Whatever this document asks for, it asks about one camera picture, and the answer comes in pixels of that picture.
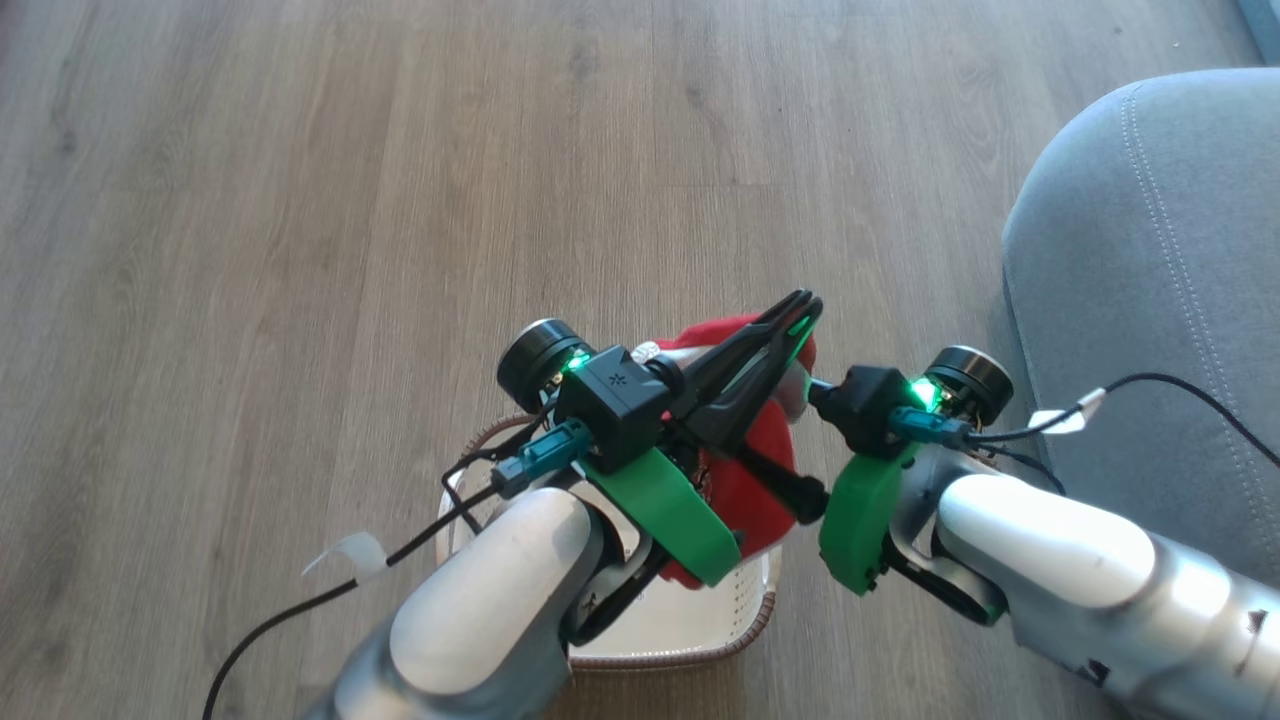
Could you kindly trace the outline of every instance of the black cable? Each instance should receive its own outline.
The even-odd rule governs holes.
[[[1062,486],[1062,480],[1057,479],[1057,475],[1055,475],[1052,470],[1050,470],[1043,462],[1032,457],[1030,455],[1014,452],[1012,450],[1006,450],[1004,447],[1000,447],[998,445],[979,445],[978,450],[982,450],[983,452],[989,452],[992,455],[1004,455],[1010,460],[1027,465],[1032,470],[1036,470],[1037,473],[1044,475],[1044,478],[1050,482],[1050,484],[1053,486],[1053,491],[1057,492],[1057,495],[1066,497],[1066,487]]]
[[[1263,445],[1263,442],[1261,439],[1258,439],[1257,436],[1254,436],[1252,432],[1249,432],[1249,429],[1244,427],[1244,423],[1242,423],[1230,410],[1228,410],[1225,405],[1222,405],[1221,402],[1219,402],[1212,395],[1204,392],[1203,389],[1196,387],[1194,384],[1192,384],[1192,383],[1189,383],[1189,382],[1187,382],[1187,380],[1184,380],[1181,378],[1178,378],[1178,377],[1174,377],[1174,375],[1169,375],[1169,374],[1165,374],[1165,373],[1134,373],[1132,375],[1125,375],[1125,377],[1120,378],[1119,380],[1116,380],[1116,382],[1114,382],[1114,383],[1103,387],[1102,389],[1105,389],[1110,395],[1110,393],[1112,393],[1112,392],[1123,388],[1126,384],[1140,382],[1140,380],[1151,380],[1151,382],[1158,382],[1158,383],[1171,384],[1174,387],[1181,388],[1181,389],[1184,389],[1184,391],[1194,395],[1202,402],[1204,402],[1206,405],[1208,405],[1210,407],[1212,407],[1219,415],[1221,415],[1222,419],[1226,420],[1226,423],[1229,425],[1231,425],[1231,428],[1234,428],[1235,432],[1240,433],[1240,437],[1243,437],[1245,441],[1248,441],[1248,443],[1252,445],[1253,448],[1257,450],[1263,457],[1266,457],[1267,461],[1270,461],[1276,468],[1280,468],[1280,456],[1277,456],[1274,450],[1271,450],[1270,447],[1267,447],[1266,445]],[[1070,418],[1071,415],[1074,415],[1076,413],[1080,413],[1082,410],[1083,410],[1083,407],[1080,406],[1079,402],[1076,402],[1073,407],[1059,413],[1053,418],[1051,418],[1051,419],[1048,419],[1048,420],[1046,420],[1046,421],[1043,421],[1043,423],[1041,423],[1041,424],[1038,424],[1036,427],[1025,428],[1025,429],[1021,429],[1021,430],[1014,430],[1014,432],[1010,432],[1010,433],[998,433],[998,434],[969,433],[969,436],[968,436],[966,439],[970,443],[974,443],[974,445],[977,445],[977,443],[992,443],[992,442],[1009,442],[1009,441],[1012,441],[1012,439],[1023,439],[1023,438],[1027,438],[1027,437],[1032,437],[1032,436],[1043,433],[1048,428],[1052,428],[1053,425],[1056,425],[1056,424],[1066,420],[1068,418]]]
[[[485,500],[489,500],[490,497],[497,495],[497,492],[498,488],[488,487],[477,492],[476,495],[468,497],[466,501],[453,506],[453,509],[451,509],[438,520],[428,525],[426,529],[419,533],[413,539],[408,541],[408,543],[406,543],[404,547],[397,550],[394,553],[388,556],[387,566],[388,568],[394,566],[397,562],[403,560],[408,553],[421,547],[422,543],[431,539],[431,536],[439,533],[442,529],[445,528],[445,525],[458,519],[458,516],[461,516],[470,509],[475,507],[476,505],[480,505]],[[269,620],[250,630],[250,633],[244,635],[244,639],[242,639],[239,643],[237,643],[234,648],[232,648],[230,653],[227,656],[227,660],[223,661],[223,666],[219,667],[218,674],[214,675],[214,683],[209,687],[209,697],[205,698],[205,711],[201,715],[201,717],[204,717],[204,720],[212,720],[214,706],[218,703],[218,692],[221,691],[223,683],[227,682],[227,675],[230,674],[232,666],[236,665],[236,661],[239,660],[241,655],[244,655],[244,651],[248,650],[248,646],[253,644],[253,642],[257,641],[257,638],[262,637],[276,625],[287,620],[291,620],[293,618],[297,618],[298,615],[302,615],[308,610],[320,607],[326,602],[338,600],[339,597],[347,594],[348,592],[356,589],[358,585],[356,584],[355,579],[347,580],[346,583],[330,591],[323,592],[312,597],[311,600],[305,600],[294,605],[293,607],[289,607],[287,610],[283,610],[273,615]]]
[[[545,405],[543,405],[543,409],[538,411],[538,415],[535,415],[534,419],[530,420],[524,428],[520,428],[516,434],[493,447],[481,447],[480,450],[468,452],[460,457],[452,468],[440,475],[440,486],[444,487],[444,495],[449,496],[449,502],[452,502],[454,507],[462,503],[462,496],[460,496],[458,491],[449,483],[449,478],[453,477],[454,473],[471,465],[476,460],[492,461],[513,455],[522,445],[532,439],[534,433],[538,432],[538,427],[550,416],[554,407],[556,398],[552,397]],[[471,534],[479,536],[480,530],[484,529],[471,512],[463,512],[462,521],[467,524],[467,528],[471,528]]]

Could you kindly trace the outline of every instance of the woven basket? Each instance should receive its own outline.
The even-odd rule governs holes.
[[[515,416],[480,433],[466,452],[500,442],[530,418]],[[461,497],[470,497],[488,483],[490,464],[479,461],[449,478]],[[572,489],[608,515],[630,553],[639,539],[635,527],[588,483]],[[484,524],[500,501],[494,498],[475,510]],[[440,515],[453,507],[448,495],[440,500]],[[466,523],[453,523],[435,542],[436,562],[466,546],[475,536]],[[774,591],[782,550],[744,562],[714,588],[691,591],[678,583],[654,580],[621,618],[599,638],[570,648],[575,670],[653,670],[722,660],[741,652],[760,635],[773,614]]]

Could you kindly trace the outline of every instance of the red cloth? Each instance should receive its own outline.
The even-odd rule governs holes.
[[[739,315],[708,320],[686,328],[676,340],[655,342],[662,350],[719,345],[755,318],[756,315]],[[813,372],[817,352],[817,345],[810,337],[800,348],[796,361],[804,365],[805,370]],[[795,470],[791,428],[777,402],[771,400],[764,405],[746,433],[746,443],[778,465]],[[736,460],[713,457],[703,452],[703,465],[708,469],[709,477],[703,497],[730,530],[741,530],[746,534],[742,544],[744,559],[768,550],[795,525],[795,519]],[[676,561],[668,564],[660,577],[676,580],[687,588],[701,587],[701,582]]]

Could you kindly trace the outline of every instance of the green bracket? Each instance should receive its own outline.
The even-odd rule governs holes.
[[[724,521],[689,478],[657,448],[612,475],[584,460],[588,479],[636,527],[708,587],[728,575],[742,555]]]
[[[893,460],[855,455],[836,478],[818,534],[818,548],[831,577],[861,596],[876,589],[883,570],[882,543],[897,505],[902,465],[918,443]]]

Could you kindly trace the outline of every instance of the gray sofa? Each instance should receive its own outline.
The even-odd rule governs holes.
[[[1005,231],[1037,407],[1160,370],[1280,447],[1280,69],[1120,88],[1044,150]],[[1280,471],[1167,386],[1047,439],[1078,498],[1280,584]]]

